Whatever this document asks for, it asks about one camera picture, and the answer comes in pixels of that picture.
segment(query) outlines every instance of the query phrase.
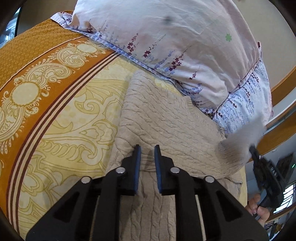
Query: human hand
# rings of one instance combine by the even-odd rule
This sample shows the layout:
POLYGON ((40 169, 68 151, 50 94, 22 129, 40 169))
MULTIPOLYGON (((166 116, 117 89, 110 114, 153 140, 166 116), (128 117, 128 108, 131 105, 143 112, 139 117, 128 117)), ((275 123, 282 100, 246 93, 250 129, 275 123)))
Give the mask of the human hand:
POLYGON ((253 215, 257 213, 260 218, 258 219, 258 222, 264 226, 264 223, 269 218, 270 212, 268 208, 265 207, 258 207, 258 202, 260 201, 260 194, 256 194, 248 203, 248 205, 245 207, 248 212, 253 215))

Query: beige cable-knit sweater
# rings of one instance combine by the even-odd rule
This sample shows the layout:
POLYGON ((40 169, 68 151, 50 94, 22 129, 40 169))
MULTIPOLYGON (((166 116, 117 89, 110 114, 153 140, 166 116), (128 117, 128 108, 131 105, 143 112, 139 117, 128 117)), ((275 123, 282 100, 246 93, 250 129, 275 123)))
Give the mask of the beige cable-knit sweater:
POLYGON ((142 148, 138 194, 122 197, 121 240, 175 240, 175 199, 158 192, 154 146, 190 175, 211 175, 236 198, 241 187, 239 169, 248 161, 249 146, 264 131, 257 120, 225 139, 223 131, 194 107, 188 96, 180 97, 158 88, 151 76, 138 71, 127 90, 118 133, 106 172, 120 166, 133 147, 142 148))

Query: yellow patterned bed sheet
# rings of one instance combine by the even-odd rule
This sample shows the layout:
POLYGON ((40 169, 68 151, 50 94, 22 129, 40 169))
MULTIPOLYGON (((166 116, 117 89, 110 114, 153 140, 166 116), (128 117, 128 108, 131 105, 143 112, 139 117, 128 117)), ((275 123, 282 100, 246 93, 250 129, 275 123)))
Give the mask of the yellow patterned bed sheet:
POLYGON ((0 207, 25 238, 82 176, 104 175, 140 67, 51 20, 0 54, 0 207))

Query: cream circle motif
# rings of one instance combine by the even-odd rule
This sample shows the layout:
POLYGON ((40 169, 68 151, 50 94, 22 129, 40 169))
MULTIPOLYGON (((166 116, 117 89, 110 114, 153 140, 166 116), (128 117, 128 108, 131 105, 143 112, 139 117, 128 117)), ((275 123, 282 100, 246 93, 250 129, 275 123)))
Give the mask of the cream circle motif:
POLYGON ((16 86, 11 93, 11 99, 16 105, 31 104, 39 94, 39 87, 32 82, 24 82, 16 86))
POLYGON ((90 46, 88 44, 78 44, 76 48, 78 48, 80 51, 84 53, 95 53, 97 51, 95 47, 90 46))

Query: metal rivet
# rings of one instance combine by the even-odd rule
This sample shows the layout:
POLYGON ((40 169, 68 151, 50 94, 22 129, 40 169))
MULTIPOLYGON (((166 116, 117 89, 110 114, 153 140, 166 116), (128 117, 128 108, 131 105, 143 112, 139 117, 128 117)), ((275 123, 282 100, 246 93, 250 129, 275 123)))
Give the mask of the metal rivet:
POLYGON ((119 174, 125 173, 126 169, 124 167, 118 167, 116 168, 116 172, 119 174))
POLYGON ((81 178, 81 182, 82 183, 89 183, 91 181, 91 178, 90 177, 83 177, 83 178, 81 178))
POLYGON ((170 171, 171 171, 171 173, 179 173, 179 172, 180 172, 180 169, 177 168, 177 167, 172 167, 172 168, 170 169, 170 171))
POLYGON ((215 178, 213 178, 212 176, 206 176, 205 181, 208 183, 213 183, 215 181, 215 178))

